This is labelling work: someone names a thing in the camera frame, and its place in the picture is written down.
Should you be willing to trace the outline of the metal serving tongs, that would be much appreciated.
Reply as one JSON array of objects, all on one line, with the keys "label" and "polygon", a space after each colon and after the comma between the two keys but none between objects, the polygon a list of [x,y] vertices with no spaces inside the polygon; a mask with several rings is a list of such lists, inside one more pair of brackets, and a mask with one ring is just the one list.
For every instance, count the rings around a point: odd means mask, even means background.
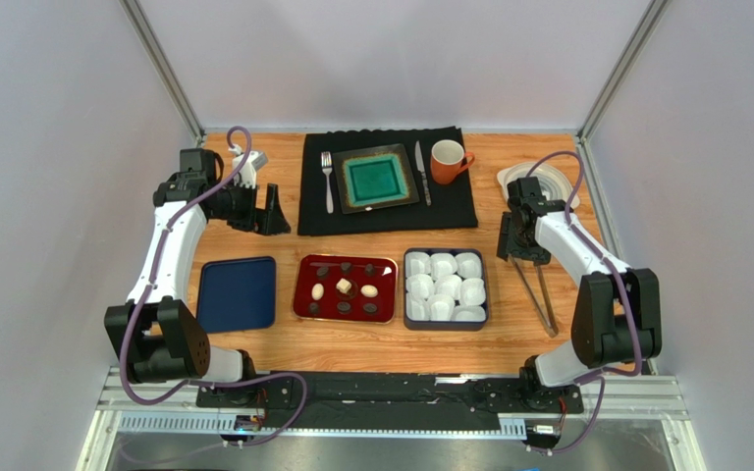
[{"label": "metal serving tongs", "polygon": [[543,266],[534,261],[511,258],[537,318],[549,338],[560,333]]}]

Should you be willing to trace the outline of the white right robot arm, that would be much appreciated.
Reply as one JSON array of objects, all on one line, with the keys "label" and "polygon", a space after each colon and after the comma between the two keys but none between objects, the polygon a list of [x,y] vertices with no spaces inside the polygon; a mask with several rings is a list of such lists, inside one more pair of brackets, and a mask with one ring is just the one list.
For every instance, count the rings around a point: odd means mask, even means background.
[{"label": "white right robot arm", "polygon": [[641,367],[663,347],[657,275],[617,259],[586,232],[562,200],[549,200],[534,177],[508,185],[497,256],[540,270],[557,260],[578,289],[569,340],[525,364],[546,388],[582,384],[619,364]]}]

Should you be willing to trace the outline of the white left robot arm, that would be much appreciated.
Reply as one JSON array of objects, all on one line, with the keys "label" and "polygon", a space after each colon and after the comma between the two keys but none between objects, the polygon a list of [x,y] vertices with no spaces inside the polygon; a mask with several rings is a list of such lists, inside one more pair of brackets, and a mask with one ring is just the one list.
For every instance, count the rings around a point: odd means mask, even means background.
[{"label": "white left robot arm", "polygon": [[127,301],[109,307],[104,317],[132,384],[232,383],[249,376],[248,354],[213,346],[187,305],[193,256],[210,220],[262,236],[291,230],[275,184],[267,186],[264,207],[256,205],[257,174],[267,155],[231,151],[238,171],[229,177],[218,153],[182,150],[179,171],[153,193],[154,231],[141,273]]}]

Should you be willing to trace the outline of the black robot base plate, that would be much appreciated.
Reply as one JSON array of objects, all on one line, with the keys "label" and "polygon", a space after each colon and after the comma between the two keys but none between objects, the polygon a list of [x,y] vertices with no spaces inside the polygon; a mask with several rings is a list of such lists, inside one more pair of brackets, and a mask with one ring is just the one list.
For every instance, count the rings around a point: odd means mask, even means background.
[{"label": "black robot base plate", "polygon": [[263,425],[293,429],[488,432],[502,414],[579,414],[574,386],[545,388],[531,377],[303,372],[238,390],[202,387],[200,408],[261,412]]}]

